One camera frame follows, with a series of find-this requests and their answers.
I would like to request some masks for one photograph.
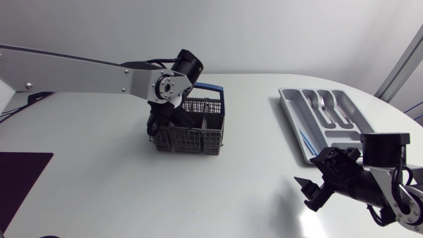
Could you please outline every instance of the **white table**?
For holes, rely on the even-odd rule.
[[[409,132],[423,165],[423,128],[373,96],[302,75],[202,75],[225,88],[218,156],[158,152],[149,105],[128,95],[58,93],[0,124],[0,151],[53,152],[5,232],[41,237],[420,237],[376,225],[338,194],[308,210],[294,176],[307,165],[279,104],[280,87],[344,89],[377,132]]]

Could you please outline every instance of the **metal frame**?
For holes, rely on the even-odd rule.
[[[375,97],[390,102],[423,60],[423,25],[394,66]]]

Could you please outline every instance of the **basket handle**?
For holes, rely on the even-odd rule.
[[[222,115],[225,115],[225,97],[223,96],[223,87],[217,86],[217,85],[211,85],[208,83],[195,83],[194,88],[218,92],[220,95],[220,105],[221,105],[220,113]]]

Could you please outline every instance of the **screw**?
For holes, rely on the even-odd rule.
[[[30,90],[32,88],[32,83],[27,83],[25,85],[26,89]]]

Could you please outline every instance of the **cutlery basket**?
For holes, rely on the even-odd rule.
[[[220,99],[187,98],[182,107],[195,125],[192,128],[172,122],[161,125],[159,132],[150,137],[158,151],[219,155],[225,123],[223,87],[196,83],[194,88],[216,91]]]

